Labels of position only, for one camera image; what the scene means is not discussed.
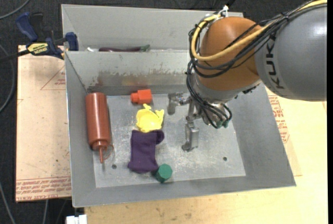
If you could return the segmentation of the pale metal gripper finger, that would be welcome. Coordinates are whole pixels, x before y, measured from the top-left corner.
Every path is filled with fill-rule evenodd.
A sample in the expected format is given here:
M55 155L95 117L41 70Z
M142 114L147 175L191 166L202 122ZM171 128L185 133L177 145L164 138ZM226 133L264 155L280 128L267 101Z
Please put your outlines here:
M168 94L168 106L167 111L169 115L173 115L175 113L177 106L183 106L186 104L189 104L191 101L190 96L184 97L183 92L176 92L176 93L170 93Z
M196 127L192 118L186 118L185 124L185 143L182 145L183 151L192 151L199 145L199 128Z

